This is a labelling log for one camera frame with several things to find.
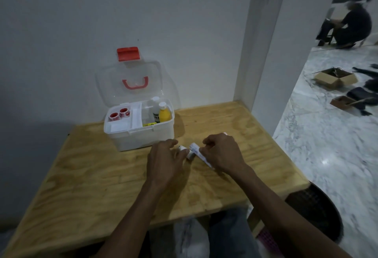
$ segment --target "bottle cap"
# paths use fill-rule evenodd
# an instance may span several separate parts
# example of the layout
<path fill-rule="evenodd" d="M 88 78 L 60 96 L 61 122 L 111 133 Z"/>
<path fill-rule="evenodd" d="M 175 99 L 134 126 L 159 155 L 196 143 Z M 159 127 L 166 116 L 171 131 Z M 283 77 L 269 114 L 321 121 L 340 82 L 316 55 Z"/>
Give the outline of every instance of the bottle cap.
<path fill-rule="evenodd" d="M 159 107 L 160 107 L 161 110 L 164 110 L 164 109 L 167 108 L 167 103 L 166 102 L 161 102 L 161 103 L 159 103 Z"/>

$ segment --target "wooden table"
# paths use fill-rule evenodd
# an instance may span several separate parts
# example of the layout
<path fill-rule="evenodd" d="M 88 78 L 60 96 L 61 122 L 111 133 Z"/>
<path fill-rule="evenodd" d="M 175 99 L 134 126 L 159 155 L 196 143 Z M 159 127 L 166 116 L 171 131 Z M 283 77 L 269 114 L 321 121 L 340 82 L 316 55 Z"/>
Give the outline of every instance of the wooden table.
<path fill-rule="evenodd" d="M 227 132 L 243 157 L 277 194 L 305 189 L 309 182 L 288 156 L 238 102 L 178 110 L 180 145 L 203 145 L 209 134 Z M 133 204 L 145 181 L 150 147 L 118 152 L 103 122 L 76 126 L 27 209 L 4 257 L 65 251 L 104 240 Z M 187 216 L 202 216 L 247 197 L 227 175 L 218 175 L 198 157 L 163 194 L 151 227 Z"/>

